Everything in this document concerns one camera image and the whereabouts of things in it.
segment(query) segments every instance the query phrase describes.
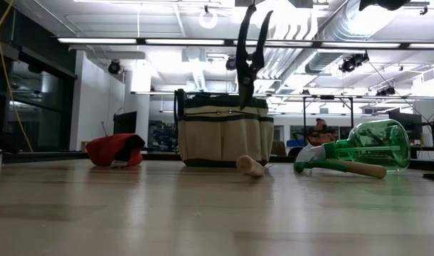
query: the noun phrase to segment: green spray bottle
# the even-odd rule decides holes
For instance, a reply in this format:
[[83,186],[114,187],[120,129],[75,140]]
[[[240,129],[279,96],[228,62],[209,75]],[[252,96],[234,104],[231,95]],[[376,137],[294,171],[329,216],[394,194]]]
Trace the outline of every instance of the green spray bottle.
[[[296,163],[315,159],[350,160],[383,166],[387,171],[405,171],[410,163],[410,141],[396,120],[366,122],[353,128],[348,139],[304,148]],[[307,168],[296,163],[297,173]]]

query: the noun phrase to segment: canvas tool bag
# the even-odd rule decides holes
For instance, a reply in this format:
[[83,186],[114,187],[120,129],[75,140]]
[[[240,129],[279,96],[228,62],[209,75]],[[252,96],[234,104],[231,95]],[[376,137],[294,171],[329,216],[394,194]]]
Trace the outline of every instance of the canvas tool bag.
[[242,155],[266,165],[274,122],[265,100],[253,98],[241,111],[238,96],[197,95],[181,104],[182,99],[177,99],[177,127],[187,166],[235,167]]

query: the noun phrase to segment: pruners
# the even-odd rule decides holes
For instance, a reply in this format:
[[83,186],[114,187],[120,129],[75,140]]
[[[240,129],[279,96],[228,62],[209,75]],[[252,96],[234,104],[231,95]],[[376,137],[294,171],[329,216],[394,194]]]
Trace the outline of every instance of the pruners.
[[257,79],[257,73],[265,66],[263,47],[265,46],[266,36],[268,35],[269,20],[272,11],[268,12],[261,25],[260,36],[258,37],[257,48],[252,54],[245,50],[250,17],[257,11],[255,4],[247,8],[242,24],[240,25],[238,46],[236,47],[236,70],[238,71],[239,105],[243,110],[253,96],[253,82]]

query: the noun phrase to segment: wooden floor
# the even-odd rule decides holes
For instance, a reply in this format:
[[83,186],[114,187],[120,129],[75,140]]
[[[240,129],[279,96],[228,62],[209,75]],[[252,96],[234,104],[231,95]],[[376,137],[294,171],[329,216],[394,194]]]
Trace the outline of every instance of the wooden floor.
[[234,169],[88,160],[0,171],[0,256],[434,255],[434,181],[275,164]]

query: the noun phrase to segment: computer monitor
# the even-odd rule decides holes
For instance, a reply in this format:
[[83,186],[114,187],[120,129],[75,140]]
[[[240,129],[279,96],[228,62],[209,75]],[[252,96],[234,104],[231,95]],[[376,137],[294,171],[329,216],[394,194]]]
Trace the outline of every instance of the computer monitor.
[[400,112],[389,112],[389,119],[394,119],[407,131],[409,139],[421,139],[423,133],[423,120],[419,114],[406,114]]
[[135,133],[137,131],[137,112],[115,114],[114,134]]

